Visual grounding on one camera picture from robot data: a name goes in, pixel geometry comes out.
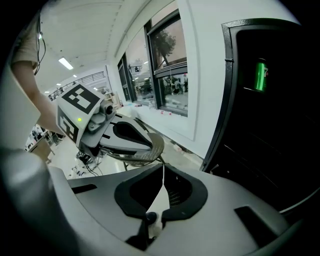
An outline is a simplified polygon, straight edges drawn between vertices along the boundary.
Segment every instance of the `fluorescent light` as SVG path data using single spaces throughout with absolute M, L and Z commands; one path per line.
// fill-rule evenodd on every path
M 61 58 L 59 59 L 59 62 L 64 65 L 68 70 L 73 70 L 74 67 L 70 65 L 70 63 L 65 59 L 65 58 Z

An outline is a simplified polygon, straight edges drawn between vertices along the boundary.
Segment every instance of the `black opening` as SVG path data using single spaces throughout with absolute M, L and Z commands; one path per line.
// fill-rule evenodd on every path
M 130 188 L 130 196 L 147 211 L 162 187 L 162 171 L 154 171 Z
M 116 136 L 118 136 L 121 139 L 135 142 L 135 143 L 140 143 L 146 146 L 149 146 L 152 148 L 152 143 L 145 139 L 133 125 L 127 122 L 118 122 L 114 124 L 113 126 L 113 132 Z
M 114 108 L 113 108 L 112 106 L 108 106 L 108 107 L 106 108 L 105 113 L 106 113 L 107 115 L 110 115 L 110 114 L 112 113 L 113 109 L 114 109 Z
M 172 171 L 165 172 L 164 187 L 168 192 L 170 208 L 185 202 L 192 193 L 191 183 Z
M 96 185 L 88 184 L 88 185 L 83 185 L 83 186 L 72 187 L 71 189 L 72 189 L 73 193 L 79 194 L 79 193 L 82 193 L 82 192 L 87 192 L 87 191 L 90 191 L 90 190 L 94 190 L 96 188 L 97 188 Z

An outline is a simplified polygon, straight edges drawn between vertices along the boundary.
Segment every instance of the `floor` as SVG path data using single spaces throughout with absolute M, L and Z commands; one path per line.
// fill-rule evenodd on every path
M 180 151 L 180 149 L 171 143 L 165 136 L 163 139 L 164 150 L 162 157 L 166 163 L 171 164 L 179 170 L 183 170 L 184 168 L 195 171 L 199 170 L 202 160 L 198 156 L 192 153 Z M 49 156 L 51 160 L 49 166 L 62 169 L 67 179 L 79 179 L 93 176 L 93 174 L 89 173 L 85 167 L 83 168 L 83 164 L 76 159 L 78 148 L 69 138 L 65 137 L 58 145 L 52 146 L 51 149 L 55 155 Z M 96 168 L 94 164 L 89 166 L 89 168 L 94 169 L 93 171 L 98 175 L 109 175 L 125 171 L 123 162 L 110 156 L 105 156 L 103 158 L 103 160 L 98 164 L 99 169 Z M 131 170 L 134 169 L 134 167 L 128 166 L 127 169 Z

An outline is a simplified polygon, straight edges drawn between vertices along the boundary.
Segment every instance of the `tree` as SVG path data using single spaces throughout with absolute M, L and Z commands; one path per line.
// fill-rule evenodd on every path
M 153 52 L 156 54 L 158 67 L 164 62 L 169 65 L 167 56 L 170 56 L 176 46 L 176 36 L 170 35 L 166 30 L 162 30 L 154 37 Z

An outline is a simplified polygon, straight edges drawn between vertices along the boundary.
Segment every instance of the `railing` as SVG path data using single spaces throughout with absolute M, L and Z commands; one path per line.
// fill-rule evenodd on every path
M 94 73 L 91 75 L 87 75 L 85 77 L 79 78 L 71 83 L 66 84 L 65 86 L 60 87 L 59 89 L 55 90 L 53 93 L 49 94 L 48 97 L 51 101 L 55 100 L 60 94 L 62 94 L 66 89 L 68 89 L 69 87 L 77 84 L 77 83 L 83 83 L 83 84 L 87 84 L 90 82 L 93 82 L 95 80 L 99 80 L 105 78 L 105 73 L 104 71 L 98 72 L 98 73 Z

